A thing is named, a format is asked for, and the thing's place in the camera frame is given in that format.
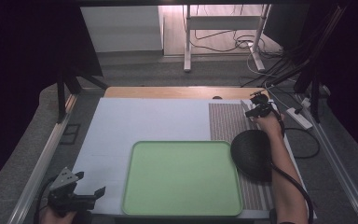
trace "tray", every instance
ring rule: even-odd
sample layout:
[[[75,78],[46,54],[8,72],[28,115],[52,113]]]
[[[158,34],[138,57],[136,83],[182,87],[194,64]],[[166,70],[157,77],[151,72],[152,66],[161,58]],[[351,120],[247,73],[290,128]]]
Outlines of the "tray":
[[[230,144],[136,143],[122,209],[138,216],[236,216],[242,200]]]

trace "black round object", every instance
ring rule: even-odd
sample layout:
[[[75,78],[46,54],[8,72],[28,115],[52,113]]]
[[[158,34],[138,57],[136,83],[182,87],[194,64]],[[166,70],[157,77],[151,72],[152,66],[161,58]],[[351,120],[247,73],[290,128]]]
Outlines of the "black round object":
[[[237,168],[255,181],[271,182],[269,137],[260,130],[238,134],[231,143],[231,158]]]

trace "white power strip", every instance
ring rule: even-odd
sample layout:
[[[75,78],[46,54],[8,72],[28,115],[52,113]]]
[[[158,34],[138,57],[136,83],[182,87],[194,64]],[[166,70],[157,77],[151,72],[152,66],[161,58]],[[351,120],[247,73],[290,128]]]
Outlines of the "white power strip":
[[[290,117],[292,117],[295,121],[297,121],[297,123],[301,125],[303,129],[305,130],[310,129],[312,127],[312,124],[307,119],[305,119],[301,114],[299,113],[296,114],[295,111],[296,110],[294,108],[290,108],[286,110],[286,113],[288,113]]]

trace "forearm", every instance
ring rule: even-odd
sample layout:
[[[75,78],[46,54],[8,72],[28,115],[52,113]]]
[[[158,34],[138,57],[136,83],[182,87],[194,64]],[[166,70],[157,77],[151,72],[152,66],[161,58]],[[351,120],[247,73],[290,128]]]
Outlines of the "forearm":
[[[289,174],[295,181],[300,182],[296,168],[290,159],[289,152],[280,133],[268,135],[271,145],[273,163]],[[275,207],[278,223],[291,221],[296,224],[307,223],[307,207],[300,191],[285,177],[272,170],[272,187],[275,197]]]

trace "gray carpet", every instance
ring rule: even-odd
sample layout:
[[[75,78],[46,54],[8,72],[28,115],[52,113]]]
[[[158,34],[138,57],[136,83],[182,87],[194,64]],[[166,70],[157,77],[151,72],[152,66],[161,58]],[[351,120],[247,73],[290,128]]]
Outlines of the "gray carpet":
[[[273,63],[273,60],[266,60],[267,66],[272,66]],[[121,64],[115,65],[102,63],[104,77],[99,77],[99,79],[111,86],[238,87],[240,77],[257,77],[249,72],[246,62],[241,60],[193,62],[192,65],[191,73],[184,73],[181,62],[131,62],[131,64],[121,62]],[[244,77],[241,78],[241,83],[251,80]],[[73,167],[98,100],[103,96],[103,91],[95,89],[94,85],[82,78],[79,80],[86,89],[78,95],[73,115],[69,120],[69,124],[73,127],[79,125],[78,135],[68,134],[62,137],[62,143],[56,149],[44,181],[47,177],[56,175],[65,166],[70,169]],[[286,87],[291,85],[293,85],[291,81],[283,83],[283,86]],[[274,92],[286,105],[297,107],[297,104],[287,94],[279,91]],[[57,119],[56,99],[55,86],[42,91],[40,106],[33,121],[0,174],[0,223],[7,223],[55,125]],[[358,186],[358,145],[331,113],[324,99],[321,100],[320,116],[322,125],[331,142],[336,146],[339,157]],[[291,118],[286,117],[286,127],[298,127]],[[309,155],[317,149],[314,140],[306,134],[288,131],[287,136],[295,156]],[[314,223],[358,223],[358,217],[323,150],[314,158],[296,160],[296,162],[318,217]],[[33,214],[34,204],[24,223],[32,223]],[[96,217],[93,223],[111,223],[111,221],[111,217]],[[120,218],[116,222],[156,223],[156,220]]]

